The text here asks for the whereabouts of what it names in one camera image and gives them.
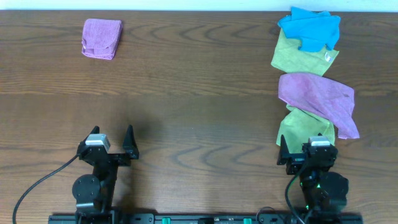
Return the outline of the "purple microfiber cloth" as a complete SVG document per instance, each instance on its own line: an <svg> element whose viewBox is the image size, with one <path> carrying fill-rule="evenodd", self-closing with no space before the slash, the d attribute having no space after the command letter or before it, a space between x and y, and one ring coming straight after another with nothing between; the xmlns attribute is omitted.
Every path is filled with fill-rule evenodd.
<svg viewBox="0 0 398 224"><path fill-rule="evenodd" d="M340 139L360 138L353 119L354 89L350 86L312 73L286 73L279 78L278 97L331 121Z"/></svg>

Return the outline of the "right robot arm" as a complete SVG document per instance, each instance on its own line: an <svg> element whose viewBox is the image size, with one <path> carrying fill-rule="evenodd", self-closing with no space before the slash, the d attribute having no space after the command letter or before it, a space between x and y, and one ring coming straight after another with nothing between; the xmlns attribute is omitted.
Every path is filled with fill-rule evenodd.
<svg viewBox="0 0 398 224"><path fill-rule="evenodd" d="M277 165L286 166L292 175L285 188L285 201L292 212L291 223L342 223L339 213L347 204L349 181L341 174L331 172L338 155L337 148L321 134L311 136L298 153L289 151L284 136L280 137ZM289 199L289 190L295 180L305 199L305 211L299 212Z"/></svg>

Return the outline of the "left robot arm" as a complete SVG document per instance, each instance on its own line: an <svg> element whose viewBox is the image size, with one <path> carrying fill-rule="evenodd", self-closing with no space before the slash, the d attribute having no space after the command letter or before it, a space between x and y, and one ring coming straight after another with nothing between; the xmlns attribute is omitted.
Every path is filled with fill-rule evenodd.
<svg viewBox="0 0 398 224"><path fill-rule="evenodd" d="M122 212L113 208L112 202L118 169L131 166L131 161L139 158L133 127L127 127L122 144L123 152L110 153L109 149L108 137L100 133L98 126L78 145L77 157L91 165L93 172L77 178L72 187L76 199L77 223L124 222Z"/></svg>

